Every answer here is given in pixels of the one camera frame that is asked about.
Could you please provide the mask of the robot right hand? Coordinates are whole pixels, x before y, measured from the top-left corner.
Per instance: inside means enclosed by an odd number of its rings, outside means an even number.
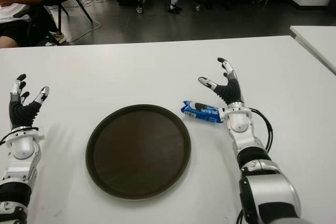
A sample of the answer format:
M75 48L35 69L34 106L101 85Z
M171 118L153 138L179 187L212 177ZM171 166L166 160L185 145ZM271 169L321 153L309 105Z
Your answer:
M205 87L212 90L227 105L237 102L243 103L244 100L235 70L226 59L217 58L217 60L222 64L222 68L225 70L223 76L227 79L227 84L226 85L216 84L213 81L210 81L210 79L205 77L199 77L198 81Z

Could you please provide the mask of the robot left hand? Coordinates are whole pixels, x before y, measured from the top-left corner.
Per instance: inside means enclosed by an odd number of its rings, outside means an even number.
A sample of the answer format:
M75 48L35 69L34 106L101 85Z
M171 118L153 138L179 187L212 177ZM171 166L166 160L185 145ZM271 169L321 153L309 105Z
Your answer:
M28 105L23 105L29 92L22 93L26 86L26 74L19 75L13 83L10 92L9 101L9 119L11 122L12 130L19 127L32 127L33 122L44 101L49 96L49 87L43 87L37 94L37 97Z

